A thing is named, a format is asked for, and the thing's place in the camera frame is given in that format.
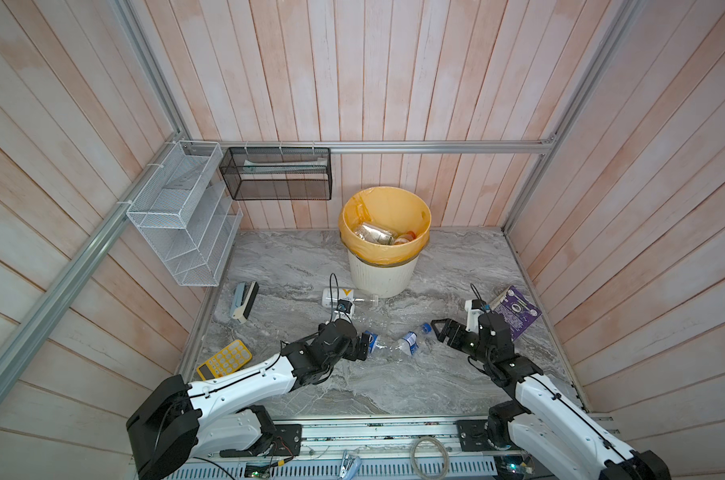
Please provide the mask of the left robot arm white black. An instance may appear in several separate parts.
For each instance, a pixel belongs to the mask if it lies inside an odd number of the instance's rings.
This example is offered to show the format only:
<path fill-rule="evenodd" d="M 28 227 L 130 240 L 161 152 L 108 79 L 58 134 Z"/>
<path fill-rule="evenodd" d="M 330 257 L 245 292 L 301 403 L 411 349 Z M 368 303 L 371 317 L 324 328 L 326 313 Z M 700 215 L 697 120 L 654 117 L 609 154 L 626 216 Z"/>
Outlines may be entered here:
<path fill-rule="evenodd" d="M 245 370 L 190 383 L 166 378 L 126 422 L 138 477 L 164 479 L 190 458 L 222 450 L 268 450 L 276 428 L 262 400 L 325 382 L 340 360 L 366 360 L 372 340 L 336 318 Z"/>

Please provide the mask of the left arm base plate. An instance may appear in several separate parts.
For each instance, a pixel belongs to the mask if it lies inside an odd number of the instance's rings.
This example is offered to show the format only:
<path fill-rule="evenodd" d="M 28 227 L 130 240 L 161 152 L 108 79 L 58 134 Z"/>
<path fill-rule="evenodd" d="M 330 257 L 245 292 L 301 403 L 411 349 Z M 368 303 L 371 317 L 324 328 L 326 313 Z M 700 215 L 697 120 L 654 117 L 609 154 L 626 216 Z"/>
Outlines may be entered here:
<path fill-rule="evenodd" d="M 302 425 L 278 424 L 272 433 L 264 434 L 247 450 L 226 449 L 222 458 L 254 458 L 258 456 L 296 457 L 302 445 Z"/>

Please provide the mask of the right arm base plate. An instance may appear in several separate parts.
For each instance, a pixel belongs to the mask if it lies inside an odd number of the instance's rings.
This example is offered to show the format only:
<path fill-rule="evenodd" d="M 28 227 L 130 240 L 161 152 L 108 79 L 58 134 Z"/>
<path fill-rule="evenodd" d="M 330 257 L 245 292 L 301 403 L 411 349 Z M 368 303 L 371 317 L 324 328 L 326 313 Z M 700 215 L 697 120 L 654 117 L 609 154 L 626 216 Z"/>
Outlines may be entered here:
<path fill-rule="evenodd" d="M 455 422 L 462 452 L 504 451 L 509 444 L 495 443 L 488 434 L 485 420 L 464 419 Z"/>

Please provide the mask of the blue label crushed bottle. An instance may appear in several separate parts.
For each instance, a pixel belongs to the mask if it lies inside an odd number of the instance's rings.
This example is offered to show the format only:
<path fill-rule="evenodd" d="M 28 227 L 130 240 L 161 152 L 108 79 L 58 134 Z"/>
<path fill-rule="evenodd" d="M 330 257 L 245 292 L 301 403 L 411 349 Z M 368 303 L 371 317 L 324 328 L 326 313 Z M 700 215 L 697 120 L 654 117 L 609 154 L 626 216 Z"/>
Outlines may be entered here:
<path fill-rule="evenodd" d="M 367 357 L 371 358 L 376 354 L 377 349 L 380 347 L 379 340 L 380 336 L 378 334 L 370 332 L 369 330 L 366 330 L 362 332 L 362 336 L 368 341 L 367 343 Z"/>

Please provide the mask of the orange cap small bottle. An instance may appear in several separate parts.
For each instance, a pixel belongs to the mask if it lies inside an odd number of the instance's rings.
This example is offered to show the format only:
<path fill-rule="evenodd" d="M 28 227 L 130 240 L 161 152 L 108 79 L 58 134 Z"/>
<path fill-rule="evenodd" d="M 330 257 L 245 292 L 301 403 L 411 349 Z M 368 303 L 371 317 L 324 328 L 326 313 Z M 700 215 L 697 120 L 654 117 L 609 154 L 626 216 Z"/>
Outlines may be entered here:
<path fill-rule="evenodd" d="M 393 238 L 393 245 L 403 245 L 410 243 L 414 241 L 417 238 L 417 234 L 415 232 L 409 231 L 402 234 L 399 234 Z"/>

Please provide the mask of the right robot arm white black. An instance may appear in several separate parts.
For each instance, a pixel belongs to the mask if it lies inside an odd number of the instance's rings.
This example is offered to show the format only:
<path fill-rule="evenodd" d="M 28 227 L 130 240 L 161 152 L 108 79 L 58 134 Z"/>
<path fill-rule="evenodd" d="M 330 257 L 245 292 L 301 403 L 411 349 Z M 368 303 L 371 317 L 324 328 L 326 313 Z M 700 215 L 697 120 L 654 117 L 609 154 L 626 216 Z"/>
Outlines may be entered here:
<path fill-rule="evenodd" d="M 472 366 L 510 400 L 489 409 L 492 446 L 517 446 L 559 479 L 669 479 L 670 469 L 651 450 L 616 438 L 564 396 L 544 371 L 516 352 L 512 331 L 496 312 L 479 316 L 475 330 L 452 319 L 431 322 L 438 342 L 468 355 Z"/>

